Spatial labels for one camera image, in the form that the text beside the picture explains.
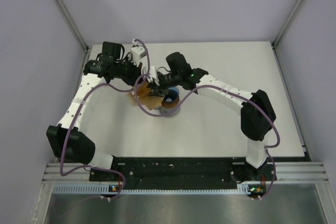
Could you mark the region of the orange filter package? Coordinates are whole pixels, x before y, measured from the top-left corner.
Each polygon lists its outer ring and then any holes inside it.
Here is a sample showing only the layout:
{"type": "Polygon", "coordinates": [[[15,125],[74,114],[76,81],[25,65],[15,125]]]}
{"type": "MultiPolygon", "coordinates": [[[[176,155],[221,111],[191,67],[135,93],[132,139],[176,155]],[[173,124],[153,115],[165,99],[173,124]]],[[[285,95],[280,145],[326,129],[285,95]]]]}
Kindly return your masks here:
{"type": "Polygon", "coordinates": [[[135,98],[135,96],[134,96],[134,94],[132,92],[129,92],[127,94],[127,97],[129,99],[129,102],[130,102],[131,106],[138,106],[137,100],[136,100],[136,98],[135,98]]]}

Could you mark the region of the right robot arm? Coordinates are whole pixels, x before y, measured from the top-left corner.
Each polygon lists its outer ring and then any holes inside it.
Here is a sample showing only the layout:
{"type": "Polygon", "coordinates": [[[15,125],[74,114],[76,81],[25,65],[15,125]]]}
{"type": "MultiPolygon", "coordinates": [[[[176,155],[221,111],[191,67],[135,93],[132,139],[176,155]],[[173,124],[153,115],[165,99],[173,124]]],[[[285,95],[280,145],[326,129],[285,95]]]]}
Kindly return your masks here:
{"type": "Polygon", "coordinates": [[[180,52],[166,57],[170,71],[163,74],[151,70],[154,91],[164,92],[168,88],[180,86],[184,90],[211,98],[230,108],[240,116],[240,129],[247,137],[245,174],[252,180],[264,174],[263,164],[267,160],[266,135],[273,129],[275,111],[267,93],[244,91],[230,86],[213,77],[201,68],[192,68],[180,52]]]}

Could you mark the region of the brown wooden ring holder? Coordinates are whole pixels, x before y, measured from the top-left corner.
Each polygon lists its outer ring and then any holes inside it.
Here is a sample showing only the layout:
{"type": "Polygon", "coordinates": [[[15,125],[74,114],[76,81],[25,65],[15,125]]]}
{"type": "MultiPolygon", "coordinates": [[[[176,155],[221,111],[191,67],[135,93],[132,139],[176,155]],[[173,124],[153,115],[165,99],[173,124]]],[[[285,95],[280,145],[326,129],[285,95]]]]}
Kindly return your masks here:
{"type": "Polygon", "coordinates": [[[162,103],[161,107],[167,108],[167,109],[172,109],[175,108],[180,102],[180,97],[179,96],[165,96],[162,103]]]}

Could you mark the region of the blue glass dripper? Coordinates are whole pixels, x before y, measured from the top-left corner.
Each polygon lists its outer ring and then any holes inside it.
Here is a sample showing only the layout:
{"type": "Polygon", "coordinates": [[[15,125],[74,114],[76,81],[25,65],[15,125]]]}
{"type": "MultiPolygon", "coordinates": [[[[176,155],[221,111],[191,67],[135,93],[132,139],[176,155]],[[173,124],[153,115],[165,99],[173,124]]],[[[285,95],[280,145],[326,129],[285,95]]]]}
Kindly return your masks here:
{"type": "Polygon", "coordinates": [[[179,89],[178,87],[168,88],[168,93],[164,97],[164,102],[171,103],[179,98],[179,89]]]}

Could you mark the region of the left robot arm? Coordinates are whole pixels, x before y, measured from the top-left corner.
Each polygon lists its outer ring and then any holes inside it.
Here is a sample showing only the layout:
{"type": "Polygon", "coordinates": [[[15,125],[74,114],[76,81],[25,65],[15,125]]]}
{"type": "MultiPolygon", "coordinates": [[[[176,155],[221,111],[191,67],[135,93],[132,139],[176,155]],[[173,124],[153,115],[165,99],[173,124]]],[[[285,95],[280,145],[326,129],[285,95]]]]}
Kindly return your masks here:
{"type": "Polygon", "coordinates": [[[65,176],[66,162],[79,163],[81,167],[97,167],[107,180],[114,180],[119,168],[114,157],[97,149],[87,137],[87,128],[103,88],[110,81],[120,79],[133,86],[142,73],[142,59],[148,57],[146,45],[139,39],[132,41],[126,52],[122,44],[103,42],[102,51],[88,60],[83,69],[79,88],[64,116],[56,126],[46,132],[56,158],[60,160],[60,173],[65,176]]]}

